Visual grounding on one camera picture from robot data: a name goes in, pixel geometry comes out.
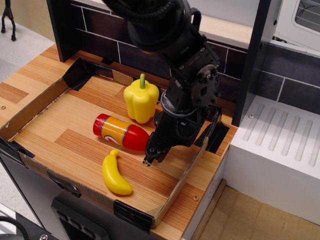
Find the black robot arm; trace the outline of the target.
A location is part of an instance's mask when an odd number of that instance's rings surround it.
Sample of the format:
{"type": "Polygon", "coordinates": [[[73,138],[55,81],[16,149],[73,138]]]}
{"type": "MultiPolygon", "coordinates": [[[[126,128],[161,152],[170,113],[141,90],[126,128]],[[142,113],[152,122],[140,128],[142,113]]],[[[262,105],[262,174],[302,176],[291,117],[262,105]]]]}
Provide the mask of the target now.
{"type": "Polygon", "coordinates": [[[141,51],[169,65],[161,95],[162,112],[145,150],[144,164],[162,162],[175,146],[191,146],[210,114],[218,92],[219,57],[199,31],[201,13],[185,0],[107,0],[126,20],[129,37],[141,51]]]}

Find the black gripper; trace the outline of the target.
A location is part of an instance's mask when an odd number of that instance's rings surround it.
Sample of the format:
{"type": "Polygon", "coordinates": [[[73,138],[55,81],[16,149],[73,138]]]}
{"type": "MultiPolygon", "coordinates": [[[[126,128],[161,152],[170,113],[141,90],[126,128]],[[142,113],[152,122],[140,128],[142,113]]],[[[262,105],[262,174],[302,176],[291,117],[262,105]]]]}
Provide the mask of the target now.
{"type": "Polygon", "coordinates": [[[143,164],[148,167],[154,160],[163,162],[174,146],[190,147],[210,114],[210,107],[195,109],[188,116],[173,116],[162,111],[154,117],[156,129],[151,133],[145,149],[143,164]]]}

